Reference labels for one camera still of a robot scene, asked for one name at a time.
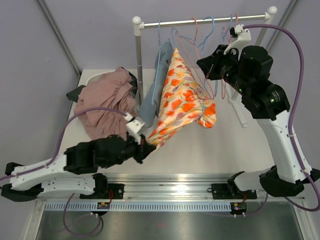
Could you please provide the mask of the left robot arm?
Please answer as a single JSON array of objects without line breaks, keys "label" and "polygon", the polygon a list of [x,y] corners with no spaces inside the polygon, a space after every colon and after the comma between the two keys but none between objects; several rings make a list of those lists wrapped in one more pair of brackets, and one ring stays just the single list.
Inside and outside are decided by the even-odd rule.
[{"label": "left robot arm", "polygon": [[130,135],[126,140],[110,135],[69,147],[54,161],[26,166],[10,162],[5,169],[10,182],[0,188],[0,194],[13,202],[68,194],[78,194],[81,199],[108,199],[112,197],[108,178],[98,170],[121,165],[130,158],[142,164],[156,146],[144,135],[140,138],[136,142]]}]

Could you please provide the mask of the light blue denim skirt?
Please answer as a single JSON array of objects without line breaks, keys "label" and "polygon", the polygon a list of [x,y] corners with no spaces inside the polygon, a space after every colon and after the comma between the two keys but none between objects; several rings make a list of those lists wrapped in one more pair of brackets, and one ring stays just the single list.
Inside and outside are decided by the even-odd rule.
[{"label": "light blue denim skirt", "polygon": [[158,66],[158,76],[157,76],[157,83],[155,88],[155,104],[152,105],[151,101],[152,101],[152,94],[154,90],[154,80],[155,80],[155,74],[157,69],[158,54],[156,56],[155,65],[154,65],[155,74],[154,74],[153,82],[150,85],[149,90],[139,107],[138,115],[146,123],[148,128],[150,128],[154,124],[155,117],[159,115],[162,92],[163,92],[165,80],[167,77],[167,73],[169,71],[169,66],[170,66],[173,53],[174,53],[174,50],[173,50],[171,41],[168,39],[165,43],[161,45],[160,62]]}]

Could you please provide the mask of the dark grey dotted skirt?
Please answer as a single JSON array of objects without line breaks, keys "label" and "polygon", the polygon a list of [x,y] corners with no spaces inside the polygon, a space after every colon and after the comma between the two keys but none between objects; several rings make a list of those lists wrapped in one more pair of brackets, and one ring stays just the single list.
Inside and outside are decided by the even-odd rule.
[{"label": "dark grey dotted skirt", "polygon": [[78,100],[79,100],[79,95],[81,94],[83,88],[85,88],[86,86],[85,85],[80,85],[78,86],[77,88],[73,89],[72,91],[68,92],[66,94],[66,98],[69,100],[69,101],[72,101],[72,102],[75,102],[77,103]]}]

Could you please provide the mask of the pink pleated skirt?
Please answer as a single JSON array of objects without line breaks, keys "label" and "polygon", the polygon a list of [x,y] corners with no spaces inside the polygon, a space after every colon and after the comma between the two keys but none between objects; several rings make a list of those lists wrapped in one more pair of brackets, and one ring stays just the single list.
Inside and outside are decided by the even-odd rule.
[{"label": "pink pleated skirt", "polygon": [[89,82],[81,90],[73,112],[75,115],[90,108],[104,107],[115,111],[92,110],[78,116],[91,140],[119,135],[127,139],[126,121],[122,113],[136,116],[136,100],[132,96],[130,72],[117,67],[113,72],[104,73],[96,81]]}]

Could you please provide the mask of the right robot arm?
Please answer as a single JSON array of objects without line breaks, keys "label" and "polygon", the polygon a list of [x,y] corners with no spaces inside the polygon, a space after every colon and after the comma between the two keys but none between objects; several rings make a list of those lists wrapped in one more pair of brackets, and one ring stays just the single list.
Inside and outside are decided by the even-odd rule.
[{"label": "right robot arm", "polygon": [[242,51],[227,50],[219,45],[209,56],[196,64],[206,79],[223,79],[241,95],[241,102],[261,127],[274,166],[262,171],[240,171],[228,179],[227,193],[239,198],[245,191],[264,190],[272,197],[295,197],[304,185],[320,177],[320,171],[304,163],[305,170],[296,156],[289,131],[290,104],[282,87],[269,81],[273,58],[261,46],[249,45]]}]

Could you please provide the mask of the navy plaid skirt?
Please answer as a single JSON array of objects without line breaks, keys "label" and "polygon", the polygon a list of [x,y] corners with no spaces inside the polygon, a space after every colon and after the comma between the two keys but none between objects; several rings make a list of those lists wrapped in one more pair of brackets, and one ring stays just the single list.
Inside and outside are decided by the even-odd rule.
[{"label": "navy plaid skirt", "polygon": [[131,81],[129,83],[132,85],[130,95],[135,98],[138,91],[138,80],[131,72],[129,72],[129,75],[131,77]]}]

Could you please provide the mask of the orange floral skirt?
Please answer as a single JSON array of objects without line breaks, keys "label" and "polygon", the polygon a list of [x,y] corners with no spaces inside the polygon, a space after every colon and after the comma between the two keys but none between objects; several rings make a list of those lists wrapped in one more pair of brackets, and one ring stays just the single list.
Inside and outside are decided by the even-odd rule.
[{"label": "orange floral skirt", "polygon": [[195,122],[211,129],[216,123],[216,104],[196,82],[179,50],[174,49],[160,98],[157,126],[147,142],[162,147],[173,135]]}]

